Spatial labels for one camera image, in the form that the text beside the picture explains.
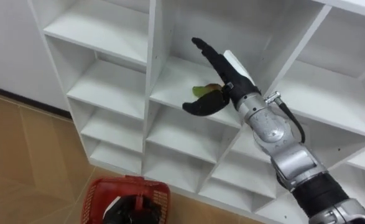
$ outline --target robotic hand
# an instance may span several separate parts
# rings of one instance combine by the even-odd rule
[[[224,87],[205,94],[196,102],[184,103],[183,109],[196,116],[208,116],[223,109],[231,100],[240,117],[252,128],[258,145],[270,155],[279,184],[293,194],[307,214],[309,224],[365,223],[363,206],[347,196],[320,160],[303,145],[305,133],[280,94],[275,92],[263,99],[230,51],[221,55],[199,38],[192,38],[192,42],[217,71]],[[272,103],[295,123],[302,135],[301,141],[293,137],[287,120],[270,109]]]

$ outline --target white cube shelf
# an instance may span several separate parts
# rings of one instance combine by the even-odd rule
[[[96,142],[94,148],[87,149],[92,151],[88,158],[91,164],[125,174],[141,173],[142,154],[103,141]]]
[[[92,164],[261,222],[307,222],[232,104],[204,118],[182,110],[196,100],[192,87],[222,84],[191,43],[200,37],[231,50],[264,96],[280,91],[305,145],[365,206],[365,1],[31,6]]]
[[[222,144],[223,135],[237,133],[238,129],[162,106],[147,141],[215,164],[226,150],[225,144]]]
[[[146,65],[149,15],[105,1],[74,4],[44,34]]]
[[[142,175],[171,186],[197,192],[212,164],[156,144],[147,144]]]
[[[211,177],[257,194],[276,197],[275,171],[267,162],[230,152]]]
[[[200,190],[199,195],[246,212],[253,212],[272,201],[272,198],[217,179],[210,179]]]
[[[96,109],[81,134],[142,153],[142,121]]]

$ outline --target white wall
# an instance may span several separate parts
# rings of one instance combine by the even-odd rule
[[[0,88],[67,110],[28,0],[0,0]]]

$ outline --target black cable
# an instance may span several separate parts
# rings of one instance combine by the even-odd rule
[[[294,114],[290,111],[290,109],[287,107],[285,103],[278,104],[279,108],[294,122],[298,130],[301,134],[301,143],[305,143],[305,132],[304,129],[302,129],[301,124],[297,121]]]

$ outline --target red basket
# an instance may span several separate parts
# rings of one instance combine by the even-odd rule
[[[145,195],[151,198],[153,202],[162,207],[159,223],[166,224],[170,206],[170,189],[167,184],[128,175],[100,178],[91,183],[81,212],[81,223],[101,224],[103,213],[108,205],[116,197],[126,195]]]

